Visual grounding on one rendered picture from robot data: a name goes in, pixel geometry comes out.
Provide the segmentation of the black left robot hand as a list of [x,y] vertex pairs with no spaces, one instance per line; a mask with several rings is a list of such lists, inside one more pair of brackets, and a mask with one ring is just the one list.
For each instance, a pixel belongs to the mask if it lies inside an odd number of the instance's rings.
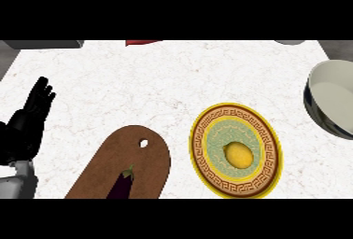
[[37,79],[24,108],[9,123],[0,121],[0,165],[31,161],[37,155],[55,92],[44,77]]

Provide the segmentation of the yellow-rimmed patterned plate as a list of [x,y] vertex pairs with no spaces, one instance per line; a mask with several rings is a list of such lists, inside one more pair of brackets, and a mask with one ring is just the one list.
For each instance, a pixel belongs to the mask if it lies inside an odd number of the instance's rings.
[[[253,162],[241,169],[226,159],[225,149],[241,143]],[[281,178],[282,152],[276,132],[260,113],[245,105],[210,106],[194,123],[189,149],[198,177],[223,198],[262,198]]]

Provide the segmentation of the yellow cupcake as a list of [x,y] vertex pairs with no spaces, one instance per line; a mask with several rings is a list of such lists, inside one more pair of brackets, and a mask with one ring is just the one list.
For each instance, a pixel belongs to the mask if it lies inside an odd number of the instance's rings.
[[251,166],[254,156],[250,148],[241,142],[231,142],[223,147],[225,158],[232,166],[245,169]]

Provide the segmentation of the white bowl with dark outside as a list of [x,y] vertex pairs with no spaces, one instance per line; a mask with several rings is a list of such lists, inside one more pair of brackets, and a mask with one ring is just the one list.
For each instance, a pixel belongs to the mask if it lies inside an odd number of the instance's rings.
[[309,74],[303,105],[325,131],[353,140],[353,62],[328,60]]

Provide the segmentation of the brown wooden cutting board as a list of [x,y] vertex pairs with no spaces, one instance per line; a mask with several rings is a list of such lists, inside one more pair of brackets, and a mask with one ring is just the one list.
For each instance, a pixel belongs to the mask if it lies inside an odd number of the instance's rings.
[[160,134],[132,125],[106,138],[73,184],[67,199],[105,199],[118,176],[133,168],[130,199],[157,199],[170,174],[171,157]]

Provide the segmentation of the dark grey appliance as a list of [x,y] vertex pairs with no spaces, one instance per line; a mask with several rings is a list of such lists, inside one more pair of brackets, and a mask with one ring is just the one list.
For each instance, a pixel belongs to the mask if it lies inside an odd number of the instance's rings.
[[6,40],[13,49],[80,49],[83,40]]

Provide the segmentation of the dark purple eggplant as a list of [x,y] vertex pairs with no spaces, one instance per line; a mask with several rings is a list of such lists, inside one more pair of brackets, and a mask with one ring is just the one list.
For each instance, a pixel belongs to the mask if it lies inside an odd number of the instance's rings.
[[112,189],[108,194],[108,199],[127,199],[130,197],[130,190],[135,182],[133,166],[121,172]]

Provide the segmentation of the red object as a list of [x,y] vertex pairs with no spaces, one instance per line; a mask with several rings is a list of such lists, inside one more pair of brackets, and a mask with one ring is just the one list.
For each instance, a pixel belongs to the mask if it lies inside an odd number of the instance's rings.
[[132,45],[146,45],[163,40],[126,40],[126,47]]

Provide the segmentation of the pale grey round object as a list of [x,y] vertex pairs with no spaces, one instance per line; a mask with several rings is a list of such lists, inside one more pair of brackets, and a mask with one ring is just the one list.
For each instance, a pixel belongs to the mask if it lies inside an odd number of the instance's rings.
[[304,42],[304,40],[275,40],[275,41],[288,46],[296,46]]

